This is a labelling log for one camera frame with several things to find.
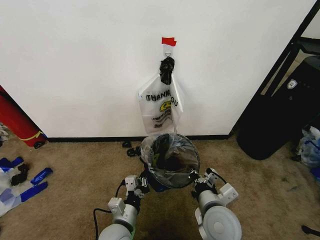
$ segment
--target black cable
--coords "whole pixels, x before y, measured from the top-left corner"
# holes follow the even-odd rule
[[[104,210],[104,209],[102,209],[102,208],[95,208],[94,210],[93,210],[93,220],[94,220],[94,226],[95,226],[95,240],[98,240],[98,222],[97,222],[97,217],[96,217],[96,211],[100,211],[100,212],[104,212],[104,213],[108,213],[108,214],[110,214],[111,213],[111,211],[109,211],[109,210]]]
[[[118,186],[116,192],[115,192],[115,197],[117,198],[118,197],[118,193],[119,193],[119,190],[121,188],[121,186],[125,186],[126,185],[126,181],[123,179],[120,183],[120,185]]]
[[[216,172],[214,172],[214,171],[212,171],[212,173],[213,173],[214,175],[216,175],[218,178],[220,178],[220,179],[222,180],[222,182],[224,182],[224,184],[227,184],[227,181],[224,180],[224,178],[223,178],[222,176],[220,176],[218,173],[216,173]]]

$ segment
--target black item on floor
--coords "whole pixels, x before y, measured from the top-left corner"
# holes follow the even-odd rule
[[[320,113],[320,56],[309,56],[273,96],[259,95],[239,121],[237,142],[256,160],[270,157]]]
[[[129,156],[129,157],[135,157],[135,156],[140,156],[141,155],[141,152],[140,152],[140,147],[137,146],[135,148],[130,148],[126,151],[126,154]]]
[[[131,142],[130,141],[124,141],[122,143],[123,148],[132,148]]]
[[[307,227],[305,225],[302,225],[301,229],[305,234],[312,234],[312,235],[320,237],[320,231],[313,230],[310,227]]]
[[[11,185],[12,186],[16,186],[18,184],[23,183],[25,180],[27,180],[27,177],[28,177],[28,171],[29,171],[28,165],[22,164],[22,165],[18,166],[17,168],[21,173],[12,176],[12,178],[11,178]]]

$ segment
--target white bag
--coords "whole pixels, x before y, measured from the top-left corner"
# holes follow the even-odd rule
[[[169,58],[162,61],[161,67]],[[177,124],[183,113],[183,103],[175,77],[171,71],[165,72],[166,76],[161,76],[163,73],[161,70],[160,74],[148,81],[138,92],[143,124],[148,135],[176,133]],[[165,84],[165,77],[169,79],[167,82],[169,84]]]

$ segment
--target logo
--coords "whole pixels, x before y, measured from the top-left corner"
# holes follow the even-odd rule
[[[288,89],[293,89],[295,86],[297,86],[297,81],[294,79],[291,79],[290,82],[288,82]]]
[[[171,100],[170,101],[165,101],[161,107],[160,107],[160,112],[163,112],[167,110],[168,108],[171,108]]]

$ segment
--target black suitcase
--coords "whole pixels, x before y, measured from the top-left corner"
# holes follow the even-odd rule
[[[259,95],[247,106],[238,145],[253,159],[270,157],[318,116],[319,93],[320,56],[309,56],[272,97]]]

